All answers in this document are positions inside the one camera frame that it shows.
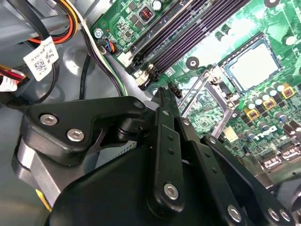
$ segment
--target black plastic bracket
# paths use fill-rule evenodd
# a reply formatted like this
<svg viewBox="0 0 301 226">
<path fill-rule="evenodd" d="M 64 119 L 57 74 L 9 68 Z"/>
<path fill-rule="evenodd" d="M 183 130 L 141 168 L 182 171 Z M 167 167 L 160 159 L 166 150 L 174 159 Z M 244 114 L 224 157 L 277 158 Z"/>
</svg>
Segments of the black plastic bracket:
<svg viewBox="0 0 301 226">
<path fill-rule="evenodd" d="M 117 120 L 139 118 L 144 113 L 146 107 L 134 97 L 33 105 L 24 113 L 21 136 L 30 148 L 57 163 L 78 165 L 82 163 L 100 132 L 106 133 Z M 53 126 L 44 125 L 40 121 L 44 114 L 54 115 L 58 123 Z M 69 140 L 67 131 L 71 129 L 81 130 L 84 139 L 81 142 Z"/>
</svg>

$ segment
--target sticker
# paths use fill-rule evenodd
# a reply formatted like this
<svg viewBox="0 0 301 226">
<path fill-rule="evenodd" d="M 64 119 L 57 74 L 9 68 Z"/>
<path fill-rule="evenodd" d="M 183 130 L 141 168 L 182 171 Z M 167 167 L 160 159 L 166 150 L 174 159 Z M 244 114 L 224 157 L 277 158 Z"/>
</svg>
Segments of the sticker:
<svg viewBox="0 0 301 226">
<path fill-rule="evenodd" d="M 3 76 L 2 83 L 0 85 L 0 92 L 14 92 L 18 88 L 17 81 Z"/>
<path fill-rule="evenodd" d="M 58 53 L 52 37 L 42 41 L 39 47 L 23 58 L 33 76 L 41 81 L 52 70 L 52 64 L 58 60 Z"/>
</svg>

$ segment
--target screw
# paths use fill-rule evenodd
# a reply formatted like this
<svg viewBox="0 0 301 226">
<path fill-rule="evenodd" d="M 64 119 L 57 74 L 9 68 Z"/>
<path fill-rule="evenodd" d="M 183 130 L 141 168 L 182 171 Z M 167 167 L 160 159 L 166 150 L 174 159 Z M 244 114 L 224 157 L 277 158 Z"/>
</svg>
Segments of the screw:
<svg viewBox="0 0 301 226">
<path fill-rule="evenodd" d="M 169 116 L 169 113 L 167 111 L 163 110 L 162 112 L 164 113 L 164 115 Z"/>
<path fill-rule="evenodd" d="M 97 39 L 101 39 L 102 36 L 103 36 L 103 32 L 100 28 L 96 28 L 94 30 L 94 36 L 97 38 Z"/>
<path fill-rule="evenodd" d="M 40 117 L 40 121 L 42 124 L 47 126 L 54 126 L 57 124 L 57 118 L 54 115 L 51 114 L 44 114 Z"/>
<path fill-rule="evenodd" d="M 290 217 L 288 216 L 288 214 L 284 210 L 280 209 L 280 214 L 284 218 L 284 220 L 286 220 L 288 222 L 291 221 Z"/>
<path fill-rule="evenodd" d="M 233 220 L 235 220 L 236 222 L 241 222 L 241 215 L 239 213 L 239 211 L 232 205 L 229 205 L 227 207 L 228 213 L 229 215 L 232 217 Z"/>
<path fill-rule="evenodd" d="M 79 129 L 71 129 L 67 132 L 67 137 L 69 138 L 69 140 L 71 140 L 73 142 L 80 142 L 80 141 L 83 141 L 83 139 L 85 138 L 85 135 L 84 135 L 83 131 L 81 131 Z"/>
<path fill-rule="evenodd" d="M 139 101 L 134 101 L 134 105 L 138 108 L 143 108 L 143 104 L 140 103 Z"/>
<path fill-rule="evenodd" d="M 173 184 L 165 184 L 164 192 L 171 200 L 177 200 L 179 198 L 179 191 Z"/>
<path fill-rule="evenodd" d="M 268 208 L 268 212 L 270 214 L 270 216 L 275 220 L 275 221 L 279 221 L 280 218 L 278 216 L 278 214 L 271 208 Z"/>
<path fill-rule="evenodd" d="M 209 140 L 212 144 L 214 144 L 214 145 L 216 144 L 216 141 L 212 137 L 210 137 Z"/>
<path fill-rule="evenodd" d="M 190 125 L 190 122 L 187 120 L 187 119 L 183 119 L 183 122 L 186 126 L 189 126 Z"/>
</svg>

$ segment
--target red wire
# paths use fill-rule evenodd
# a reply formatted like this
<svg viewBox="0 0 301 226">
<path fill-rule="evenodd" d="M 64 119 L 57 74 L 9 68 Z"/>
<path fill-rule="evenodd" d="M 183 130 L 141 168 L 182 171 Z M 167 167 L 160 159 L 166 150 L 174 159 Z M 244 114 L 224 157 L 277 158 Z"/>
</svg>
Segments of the red wire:
<svg viewBox="0 0 301 226">
<path fill-rule="evenodd" d="M 5 69 L 3 69 L 3 68 L 0 68 L 0 72 L 6 73 L 6 74 L 8 74 L 8 75 L 10 75 L 10 76 L 12 76 L 12 77 L 15 77 L 15 78 L 24 79 L 23 76 L 21 76 L 21 75 L 19 75 L 19 74 L 16 74 L 16 73 L 14 73 L 14 72 L 10 72 L 10 71 L 8 71 L 8 70 L 5 70 Z"/>
</svg>

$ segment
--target yellow wire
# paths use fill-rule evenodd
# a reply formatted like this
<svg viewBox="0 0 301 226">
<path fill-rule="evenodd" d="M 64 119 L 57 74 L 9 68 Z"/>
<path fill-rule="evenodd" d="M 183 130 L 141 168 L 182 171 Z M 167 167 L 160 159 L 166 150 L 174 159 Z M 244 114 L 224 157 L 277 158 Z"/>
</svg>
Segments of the yellow wire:
<svg viewBox="0 0 301 226">
<path fill-rule="evenodd" d="M 79 27 L 77 16 L 76 16 L 74 10 L 69 6 L 69 4 L 67 2 L 65 2 L 65 0 L 60 0 L 60 1 L 61 1 L 61 3 L 63 3 L 70 10 L 70 12 L 72 13 L 72 16 L 74 17 L 74 20 L 75 20 L 75 34 L 76 34 L 76 32 L 78 31 L 78 27 Z"/>
<path fill-rule="evenodd" d="M 52 208 L 50 207 L 49 203 L 47 202 L 44 194 L 37 189 L 36 189 L 36 193 L 38 194 L 38 197 L 41 199 L 41 201 L 44 204 L 44 206 L 46 207 L 46 209 L 49 210 L 49 212 L 51 212 Z"/>
</svg>

